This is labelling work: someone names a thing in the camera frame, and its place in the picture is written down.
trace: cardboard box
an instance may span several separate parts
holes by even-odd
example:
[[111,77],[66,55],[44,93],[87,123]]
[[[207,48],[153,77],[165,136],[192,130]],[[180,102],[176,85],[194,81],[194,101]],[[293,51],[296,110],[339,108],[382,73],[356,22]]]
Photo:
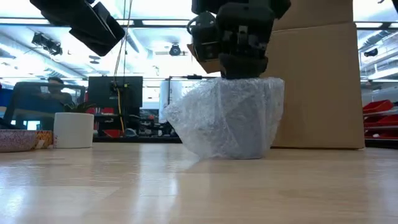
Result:
[[[364,147],[357,46],[352,1],[292,0],[275,23],[262,74],[285,80],[273,146]],[[220,71],[217,60],[200,64],[208,73]]]

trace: desk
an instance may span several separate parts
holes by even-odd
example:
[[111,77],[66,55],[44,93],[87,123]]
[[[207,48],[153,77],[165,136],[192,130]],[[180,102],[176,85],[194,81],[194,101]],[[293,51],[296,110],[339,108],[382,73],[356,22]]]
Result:
[[398,152],[273,149],[199,161],[181,144],[1,154],[1,223],[398,223]]

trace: white ceramic pot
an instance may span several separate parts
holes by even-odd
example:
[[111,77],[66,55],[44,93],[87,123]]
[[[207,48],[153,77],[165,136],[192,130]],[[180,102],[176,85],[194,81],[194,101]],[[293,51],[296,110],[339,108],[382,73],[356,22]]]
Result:
[[93,146],[94,115],[86,113],[56,113],[54,148],[75,149]]

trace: object wrapped in bubble wrap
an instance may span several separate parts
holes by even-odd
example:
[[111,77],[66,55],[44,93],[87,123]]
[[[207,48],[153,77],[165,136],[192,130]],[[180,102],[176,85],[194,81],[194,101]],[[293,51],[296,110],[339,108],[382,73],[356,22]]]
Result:
[[202,82],[166,107],[184,146],[201,158],[257,159],[270,148],[283,113],[279,78]]

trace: yellow cable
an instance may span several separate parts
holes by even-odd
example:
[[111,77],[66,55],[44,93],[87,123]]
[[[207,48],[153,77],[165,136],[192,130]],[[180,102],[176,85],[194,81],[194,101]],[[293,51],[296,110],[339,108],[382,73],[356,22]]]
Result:
[[[120,106],[120,91],[119,91],[119,89],[118,89],[118,106],[119,106],[119,115],[121,115],[122,114],[122,108]],[[121,116],[120,116],[120,123],[122,125],[122,133],[124,134],[124,123],[123,123],[123,119],[122,119]]]

